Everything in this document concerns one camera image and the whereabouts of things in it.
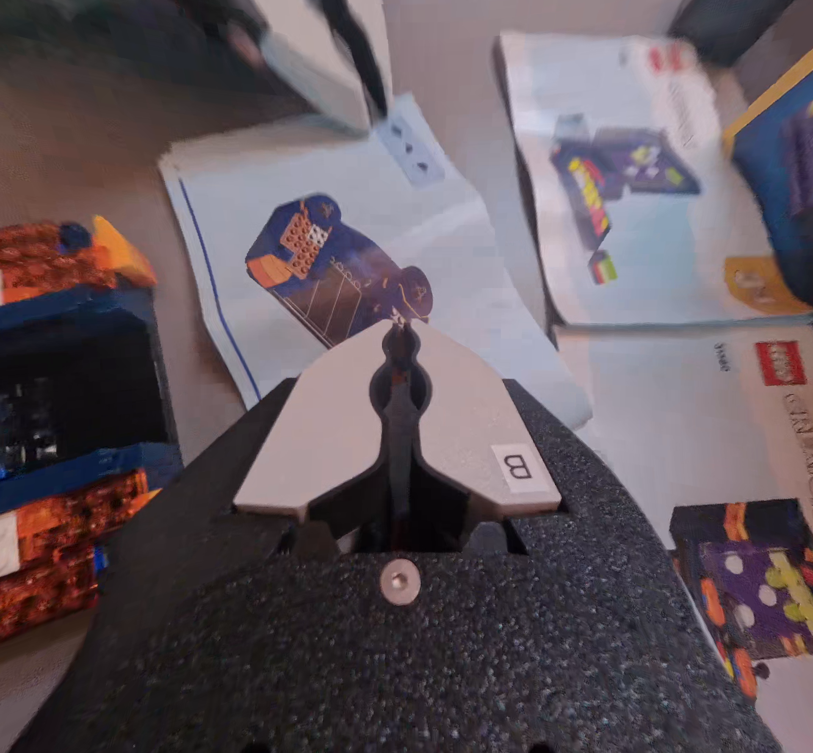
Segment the closed booklet, purple arcade picture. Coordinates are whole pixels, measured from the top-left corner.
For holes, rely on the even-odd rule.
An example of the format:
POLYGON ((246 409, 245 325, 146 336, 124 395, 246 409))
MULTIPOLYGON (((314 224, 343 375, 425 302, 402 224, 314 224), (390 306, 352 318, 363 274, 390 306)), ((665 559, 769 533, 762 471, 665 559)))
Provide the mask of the closed booklet, purple arcade picture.
POLYGON ((755 702, 811 661, 811 324, 558 335, 606 463, 755 702))

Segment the toy set cardboard box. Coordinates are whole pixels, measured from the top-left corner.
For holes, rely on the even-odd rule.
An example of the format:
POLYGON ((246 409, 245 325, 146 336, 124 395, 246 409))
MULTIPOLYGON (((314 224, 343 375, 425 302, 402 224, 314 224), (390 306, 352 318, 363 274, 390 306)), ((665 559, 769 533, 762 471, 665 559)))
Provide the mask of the toy set cardboard box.
POLYGON ((791 294, 812 303, 812 52, 759 95, 724 144, 762 211, 791 294))

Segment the closed booklet, yellow blocks picture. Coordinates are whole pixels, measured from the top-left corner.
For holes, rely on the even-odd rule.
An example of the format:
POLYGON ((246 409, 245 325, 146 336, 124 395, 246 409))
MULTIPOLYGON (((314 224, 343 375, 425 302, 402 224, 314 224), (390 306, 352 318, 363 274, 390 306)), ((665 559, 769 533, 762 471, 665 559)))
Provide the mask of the closed booklet, yellow blocks picture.
POLYGON ((642 328, 804 316, 694 47, 503 33, 514 138, 559 317, 642 328))

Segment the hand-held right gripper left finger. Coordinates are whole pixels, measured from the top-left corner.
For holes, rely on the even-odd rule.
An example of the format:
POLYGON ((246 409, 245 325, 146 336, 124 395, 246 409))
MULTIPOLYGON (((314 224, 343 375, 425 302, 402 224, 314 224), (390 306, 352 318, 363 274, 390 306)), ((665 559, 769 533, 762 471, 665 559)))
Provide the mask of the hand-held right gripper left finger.
POLYGON ((392 328, 374 324, 301 373, 234 495, 239 512, 305 520, 318 498, 375 465, 382 423, 371 383, 392 328))

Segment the open instruction booklet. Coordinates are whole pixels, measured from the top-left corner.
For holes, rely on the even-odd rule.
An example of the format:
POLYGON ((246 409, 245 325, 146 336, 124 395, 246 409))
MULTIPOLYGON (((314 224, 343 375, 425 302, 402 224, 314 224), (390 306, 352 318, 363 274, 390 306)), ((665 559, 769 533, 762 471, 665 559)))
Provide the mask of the open instruction booklet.
POLYGON ((178 142, 158 168, 247 410, 367 327, 420 319, 568 427, 592 416, 514 288, 483 200, 412 96, 368 136, 290 117, 178 142))

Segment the blue and orange brick model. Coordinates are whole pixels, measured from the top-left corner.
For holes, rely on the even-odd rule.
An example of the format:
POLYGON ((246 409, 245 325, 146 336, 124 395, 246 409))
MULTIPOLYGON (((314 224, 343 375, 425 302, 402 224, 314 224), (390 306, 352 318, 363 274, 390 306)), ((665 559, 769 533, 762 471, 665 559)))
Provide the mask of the blue and orange brick model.
POLYGON ((96 604, 183 468, 146 256, 109 221, 1 230, 1 639, 96 604))

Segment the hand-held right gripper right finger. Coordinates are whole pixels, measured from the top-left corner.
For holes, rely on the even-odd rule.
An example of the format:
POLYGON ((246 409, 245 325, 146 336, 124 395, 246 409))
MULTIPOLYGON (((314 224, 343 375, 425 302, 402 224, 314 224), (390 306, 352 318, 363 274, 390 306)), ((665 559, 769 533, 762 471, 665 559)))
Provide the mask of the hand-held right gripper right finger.
POLYGON ((464 518, 529 517, 563 503, 503 378, 478 354, 414 322, 415 364, 426 382, 418 460, 455 493, 464 518))

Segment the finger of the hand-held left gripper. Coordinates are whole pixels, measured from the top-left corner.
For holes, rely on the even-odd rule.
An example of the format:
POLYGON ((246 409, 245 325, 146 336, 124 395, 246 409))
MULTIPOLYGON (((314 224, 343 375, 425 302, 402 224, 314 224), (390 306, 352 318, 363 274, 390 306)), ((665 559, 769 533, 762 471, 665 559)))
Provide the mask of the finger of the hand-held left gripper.
POLYGON ((330 85, 327 63, 328 24, 323 0, 255 0, 268 21, 262 43, 270 69, 314 108, 353 132, 369 132, 373 113, 330 113, 324 99, 330 85))
POLYGON ((330 113, 387 113, 393 98, 383 0, 323 0, 330 113))

